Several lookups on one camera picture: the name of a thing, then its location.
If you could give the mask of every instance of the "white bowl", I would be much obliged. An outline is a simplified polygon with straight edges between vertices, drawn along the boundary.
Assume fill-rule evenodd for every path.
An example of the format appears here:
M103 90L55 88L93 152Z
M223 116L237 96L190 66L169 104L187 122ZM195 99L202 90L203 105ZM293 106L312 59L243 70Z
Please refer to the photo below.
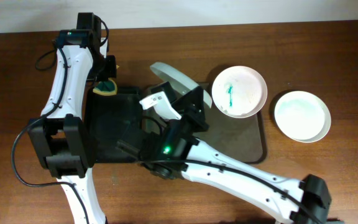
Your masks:
M232 118L256 114L267 99L267 86L254 69L234 66L223 70L212 86L212 98L220 111Z
M325 103L305 91L283 95L275 105L274 118L286 136L299 142L319 141L331 127L331 115Z

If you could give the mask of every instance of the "wood grain surface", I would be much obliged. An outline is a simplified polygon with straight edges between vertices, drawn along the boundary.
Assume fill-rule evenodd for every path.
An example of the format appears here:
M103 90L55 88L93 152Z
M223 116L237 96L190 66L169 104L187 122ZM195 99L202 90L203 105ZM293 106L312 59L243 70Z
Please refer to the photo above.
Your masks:
M159 83L149 69L158 61L198 82L212 82L231 65L257 70L268 86L262 112L269 152L256 167L298 179L309 173L322 177L333 198L329 217L358 223L358 21L120 29L110 34L110 54L120 66L118 85ZM34 62L52 48L56 35L0 34L0 223L73 223L61 187L25 187L15 179L9 161L15 136L29 118L38 117L49 96L55 69L38 72ZM327 104L332 126L324 139L295 142L274 125L269 108L285 90L309 91ZM16 155L25 180L53 181L41 168L28 136ZM219 223L269 217L218 189L162 180L130 164L96 164L94 184L109 223Z

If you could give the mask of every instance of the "small white dish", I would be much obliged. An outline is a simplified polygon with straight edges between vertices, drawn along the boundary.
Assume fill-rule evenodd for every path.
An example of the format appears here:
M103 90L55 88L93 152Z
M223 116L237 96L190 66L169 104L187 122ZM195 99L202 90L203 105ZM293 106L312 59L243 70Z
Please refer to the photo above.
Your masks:
M299 142L319 141L331 127L331 115L325 103L305 91L283 95L275 105L274 118L286 136Z
M254 69L234 66L223 70L212 86L216 107L232 118L247 118L256 114L267 99L267 85Z

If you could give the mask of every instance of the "white wall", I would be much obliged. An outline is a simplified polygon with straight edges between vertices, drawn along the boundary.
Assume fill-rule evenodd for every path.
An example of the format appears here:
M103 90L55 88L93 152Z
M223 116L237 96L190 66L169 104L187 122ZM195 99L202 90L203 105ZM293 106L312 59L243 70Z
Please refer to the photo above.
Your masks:
M358 0L0 0L0 32L71 29L94 12L110 29L358 19Z

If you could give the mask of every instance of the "green sponge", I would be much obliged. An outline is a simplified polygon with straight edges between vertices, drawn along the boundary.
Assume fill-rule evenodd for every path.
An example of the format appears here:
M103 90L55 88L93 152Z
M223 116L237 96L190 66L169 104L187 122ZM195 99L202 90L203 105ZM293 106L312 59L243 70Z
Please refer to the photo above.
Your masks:
M113 96L117 94L117 84L112 78L109 78L108 81L99 82L93 88L93 92L102 96Z

